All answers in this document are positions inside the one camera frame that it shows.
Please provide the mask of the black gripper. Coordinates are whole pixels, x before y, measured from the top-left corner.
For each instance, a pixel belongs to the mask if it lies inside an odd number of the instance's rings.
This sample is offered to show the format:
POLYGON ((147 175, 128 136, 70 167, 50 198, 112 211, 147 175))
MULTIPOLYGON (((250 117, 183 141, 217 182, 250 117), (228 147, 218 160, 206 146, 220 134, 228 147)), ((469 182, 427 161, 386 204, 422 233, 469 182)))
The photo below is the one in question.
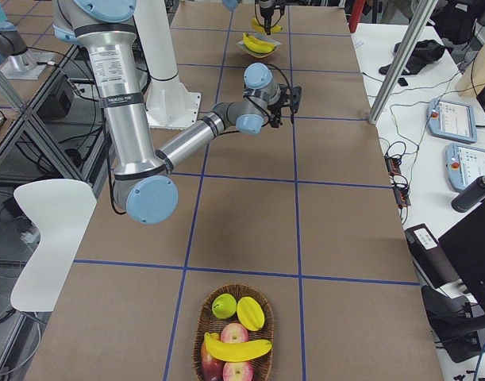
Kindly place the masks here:
POLYGON ((264 30, 267 35, 271 35, 271 19, 276 10, 283 16, 286 2, 284 0, 259 0, 258 6, 260 15, 264 18, 264 30))
POLYGON ((281 94, 275 103, 268 104, 268 113, 270 115, 269 125, 272 128, 279 128, 283 124, 281 121, 282 109, 286 106, 287 96, 285 94, 281 94))

